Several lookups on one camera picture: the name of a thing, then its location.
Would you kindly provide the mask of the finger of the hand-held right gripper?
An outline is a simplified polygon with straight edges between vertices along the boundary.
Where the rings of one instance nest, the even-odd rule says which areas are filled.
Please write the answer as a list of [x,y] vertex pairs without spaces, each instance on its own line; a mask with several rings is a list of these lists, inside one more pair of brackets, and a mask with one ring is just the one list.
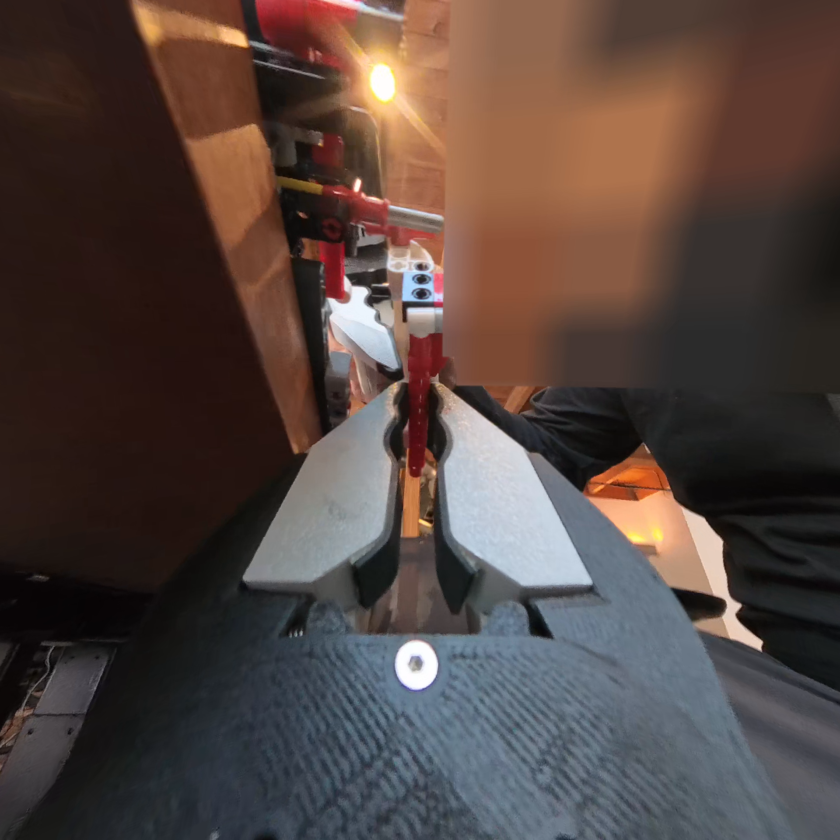
[[356,400],[373,400],[395,382],[403,380],[403,369],[392,370],[381,364],[368,364],[353,359],[352,396]]
[[329,300],[332,334],[368,366],[401,366],[393,332],[368,302],[370,292],[368,287],[345,287],[348,300]]

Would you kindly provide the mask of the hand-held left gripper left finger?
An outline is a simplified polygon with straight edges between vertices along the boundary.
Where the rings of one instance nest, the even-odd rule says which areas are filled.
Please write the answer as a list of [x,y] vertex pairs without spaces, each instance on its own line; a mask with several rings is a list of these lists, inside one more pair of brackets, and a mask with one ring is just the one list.
[[405,384],[311,447],[243,576],[251,590],[370,609],[398,571]]

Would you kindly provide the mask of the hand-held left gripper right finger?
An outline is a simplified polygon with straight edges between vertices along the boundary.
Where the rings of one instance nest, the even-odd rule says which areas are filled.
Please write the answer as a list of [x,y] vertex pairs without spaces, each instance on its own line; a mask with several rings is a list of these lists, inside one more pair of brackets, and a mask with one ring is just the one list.
[[451,613],[593,593],[529,453],[443,385],[432,386],[432,452],[436,573]]

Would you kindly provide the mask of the red white brick subassembly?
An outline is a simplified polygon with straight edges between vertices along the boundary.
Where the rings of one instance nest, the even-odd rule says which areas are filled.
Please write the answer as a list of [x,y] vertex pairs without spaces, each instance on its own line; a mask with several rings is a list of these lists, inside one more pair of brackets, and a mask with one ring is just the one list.
[[444,272],[419,244],[431,234],[406,227],[388,229],[388,286],[394,307],[397,348],[405,356],[407,380],[406,466],[420,477],[427,447],[429,394],[445,365]]

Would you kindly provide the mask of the toy brick race car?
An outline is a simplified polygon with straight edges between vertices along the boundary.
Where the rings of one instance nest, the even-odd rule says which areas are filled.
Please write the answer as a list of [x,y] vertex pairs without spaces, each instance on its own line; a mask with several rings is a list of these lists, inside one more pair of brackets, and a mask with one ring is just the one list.
[[331,352],[333,304],[385,301],[388,249],[432,238],[443,218],[385,199],[371,76],[392,72],[404,2],[241,3],[289,244],[322,431],[350,409],[351,353]]

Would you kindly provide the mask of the person's right forearm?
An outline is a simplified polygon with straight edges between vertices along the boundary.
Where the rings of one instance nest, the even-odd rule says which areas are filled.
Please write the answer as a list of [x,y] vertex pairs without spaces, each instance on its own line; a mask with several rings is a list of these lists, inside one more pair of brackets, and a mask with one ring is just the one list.
[[482,386],[457,385],[454,392],[577,490],[645,444],[669,403],[668,393],[648,389],[551,386],[515,414]]

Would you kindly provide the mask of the glowing ceiling lamp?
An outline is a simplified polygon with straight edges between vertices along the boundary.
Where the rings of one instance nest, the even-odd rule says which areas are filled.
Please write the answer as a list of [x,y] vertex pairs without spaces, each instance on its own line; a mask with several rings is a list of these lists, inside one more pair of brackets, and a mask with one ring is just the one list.
[[373,59],[365,68],[364,77],[367,90],[375,103],[385,107],[396,104],[400,89],[396,72],[391,64],[383,59]]

